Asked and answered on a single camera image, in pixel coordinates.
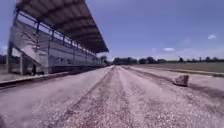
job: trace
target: roof overhang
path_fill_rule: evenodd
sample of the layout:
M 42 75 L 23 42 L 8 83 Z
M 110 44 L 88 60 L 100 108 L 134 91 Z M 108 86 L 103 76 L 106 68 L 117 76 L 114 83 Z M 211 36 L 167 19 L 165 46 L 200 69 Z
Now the roof overhang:
M 17 0 L 16 8 L 92 52 L 109 52 L 85 0 Z

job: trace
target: race track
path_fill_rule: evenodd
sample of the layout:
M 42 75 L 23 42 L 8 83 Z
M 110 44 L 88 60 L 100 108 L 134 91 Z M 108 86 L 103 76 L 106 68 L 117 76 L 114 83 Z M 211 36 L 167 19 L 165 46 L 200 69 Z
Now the race track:
M 187 88 L 166 79 L 178 75 L 111 66 L 0 90 L 0 122 L 7 128 L 223 128 L 224 79 L 192 75 Z

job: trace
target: cloud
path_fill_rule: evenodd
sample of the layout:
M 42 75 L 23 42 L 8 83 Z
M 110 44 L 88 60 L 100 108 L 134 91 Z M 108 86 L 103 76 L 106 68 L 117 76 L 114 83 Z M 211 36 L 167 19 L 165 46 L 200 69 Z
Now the cloud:
M 166 51 L 166 52 L 172 52 L 172 51 L 175 51 L 175 49 L 174 48 L 164 48 L 164 51 Z
M 0 54 L 6 54 L 7 46 L 0 47 Z
M 216 37 L 216 35 L 214 35 L 214 34 L 208 36 L 208 39 L 209 39 L 209 40 L 211 40 L 211 39 L 216 39 L 216 38 L 217 38 L 217 37 Z
M 224 45 L 214 48 L 206 48 L 206 49 L 199 49 L 199 48 L 185 48 L 182 50 L 174 51 L 174 52 L 167 52 L 161 54 L 154 54 L 153 56 L 157 59 L 164 58 L 168 60 L 176 60 L 179 56 L 183 57 L 184 59 L 198 59 L 199 57 L 205 58 L 207 56 L 210 57 L 218 57 L 224 58 Z

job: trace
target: stone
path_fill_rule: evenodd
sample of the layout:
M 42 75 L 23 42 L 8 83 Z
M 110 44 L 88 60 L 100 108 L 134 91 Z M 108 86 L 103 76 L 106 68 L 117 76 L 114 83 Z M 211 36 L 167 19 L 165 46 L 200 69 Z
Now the stone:
M 181 75 L 178 78 L 174 79 L 173 84 L 177 86 L 188 86 L 189 75 Z

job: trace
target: grass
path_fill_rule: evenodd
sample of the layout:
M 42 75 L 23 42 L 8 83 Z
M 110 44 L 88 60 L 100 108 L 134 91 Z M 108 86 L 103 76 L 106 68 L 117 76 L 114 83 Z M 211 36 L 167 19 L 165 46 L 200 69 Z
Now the grass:
M 218 63 L 148 64 L 148 65 L 143 65 L 143 66 L 224 73 L 224 62 L 218 62 Z

